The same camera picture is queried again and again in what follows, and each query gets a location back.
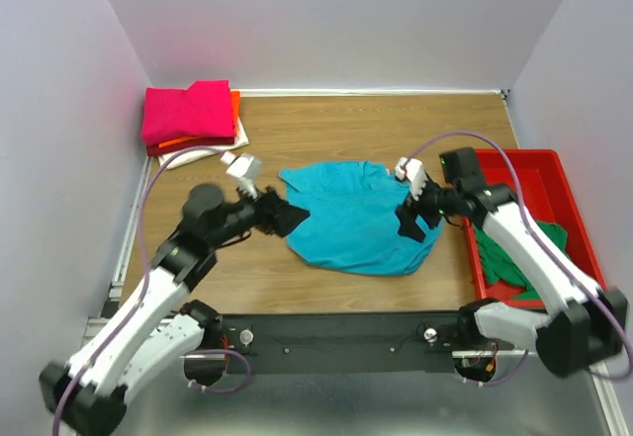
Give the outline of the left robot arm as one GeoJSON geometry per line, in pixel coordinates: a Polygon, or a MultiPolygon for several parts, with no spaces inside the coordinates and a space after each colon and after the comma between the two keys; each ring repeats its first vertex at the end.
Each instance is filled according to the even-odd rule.
{"type": "Polygon", "coordinates": [[[273,188],[226,201],[215,184],[189,193],[182,218],[160,245],[144,278],[99,333],[66,363],[48,363],[39,376],[52,432],[67,425],[79,435],[110,435],[139,391],[179,357],[212,350],[222,339],[218,313],[190,302],[162,331],[156,328],[217,263],[218,249],[254,228],[285,237],[309,217],[273,188]]]}

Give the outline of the teal t shirt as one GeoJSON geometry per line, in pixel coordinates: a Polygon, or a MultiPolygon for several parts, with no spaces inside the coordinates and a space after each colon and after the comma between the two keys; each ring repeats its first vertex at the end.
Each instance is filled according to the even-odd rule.
{"type": "Polygon", "coordinates": [[[382,163],[325,161],[284,168],[278,177],[287,201],[310,212],[286,244],[312,267],[378,277],[411,275],[443,231],[442,225],[431,229],[418,218],[423,241],[398,234],[396,208],[408,187],[382,163]]]}

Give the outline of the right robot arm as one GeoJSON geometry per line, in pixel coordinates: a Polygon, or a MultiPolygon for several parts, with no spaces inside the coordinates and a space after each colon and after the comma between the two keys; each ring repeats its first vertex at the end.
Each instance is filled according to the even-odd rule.
{"type": "Polygon", "coordinates": [[[397,163],[396,177],[408,185],[396,208],[399,235],[421,242],[443,219],[465,218],[508,255],[545,306],[535,312],[496,299],[465,305],[454,327],[457,341],[469,349],[493,339],[507,342],[536,353],[560,378],[630,354],[626,298],[616,289],[603,289],[545,235],[519,187],[488,183],[471,147],[447,151],[440,160],[444,186],[417,159],[403,157],[397,163]]]}

